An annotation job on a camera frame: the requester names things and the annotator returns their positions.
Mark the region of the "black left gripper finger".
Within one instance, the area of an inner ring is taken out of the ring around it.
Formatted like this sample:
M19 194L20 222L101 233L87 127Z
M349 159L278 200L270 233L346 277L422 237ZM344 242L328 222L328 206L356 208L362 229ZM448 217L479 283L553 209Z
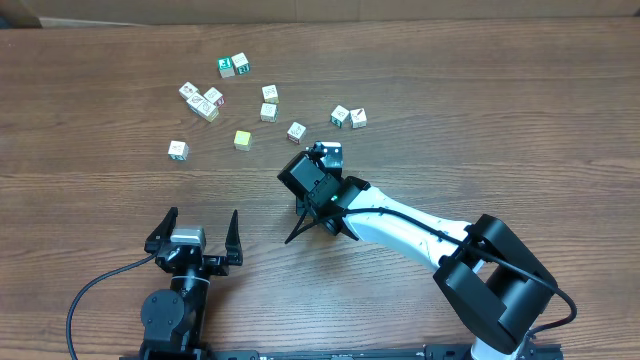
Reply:
M226 258L230 266L243 265L243 250L239 236L238 211L232 214L225 240Z
M171 207L160 224L147 237L144 244L146 253L157 253L165 242L168 242L176 226L178 208Z

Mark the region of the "wooden block red 3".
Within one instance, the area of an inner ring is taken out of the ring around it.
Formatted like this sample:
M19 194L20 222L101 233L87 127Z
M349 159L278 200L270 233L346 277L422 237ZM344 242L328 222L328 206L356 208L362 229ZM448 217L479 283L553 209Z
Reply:
M306 134L306 131L307 128L304 125L298 122L293 122L287 130L287 138L296 144L300 144Z

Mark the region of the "wooden block blue X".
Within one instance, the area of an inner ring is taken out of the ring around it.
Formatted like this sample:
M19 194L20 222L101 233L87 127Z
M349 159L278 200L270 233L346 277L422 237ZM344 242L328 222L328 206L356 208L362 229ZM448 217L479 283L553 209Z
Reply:
M367 125L367 116L364 108L350 111L350 121L353 129L362 128Z

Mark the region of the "wooden block elephant drawing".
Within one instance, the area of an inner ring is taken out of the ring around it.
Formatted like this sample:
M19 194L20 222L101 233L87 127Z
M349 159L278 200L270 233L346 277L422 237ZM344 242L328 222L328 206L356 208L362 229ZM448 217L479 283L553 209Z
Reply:
M272 103L263 103L260 110L260 119L264 122L276 122L278 106Z

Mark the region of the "wooden block yellow red drawing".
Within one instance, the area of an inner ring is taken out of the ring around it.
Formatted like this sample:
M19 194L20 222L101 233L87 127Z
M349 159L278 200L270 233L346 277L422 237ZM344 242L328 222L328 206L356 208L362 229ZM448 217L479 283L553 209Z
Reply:
M275 85L267 85L261 88L265 103L278 104L279 95Z

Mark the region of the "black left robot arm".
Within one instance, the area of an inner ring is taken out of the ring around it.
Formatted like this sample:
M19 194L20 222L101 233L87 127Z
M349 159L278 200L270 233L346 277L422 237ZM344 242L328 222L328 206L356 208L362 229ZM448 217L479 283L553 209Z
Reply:
M224 255L207 255L204 228L178 226L177 217L178 209L170 208L145 241L144 251L171 281L141 307L141 359L213 359L213 350L201 340L210 278L227 276L232 266L243 264L237 212L230 220Z

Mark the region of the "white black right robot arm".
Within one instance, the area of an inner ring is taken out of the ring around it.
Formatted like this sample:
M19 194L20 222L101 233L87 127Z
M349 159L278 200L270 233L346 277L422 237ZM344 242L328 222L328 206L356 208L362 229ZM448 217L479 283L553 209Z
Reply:
M331 234L376 243L422 264L462 323L475 335L470 359L524 359L532 327L557 283L500 219L476 222L429 215L342 174L342 147L317 142L279 173L300 216Z

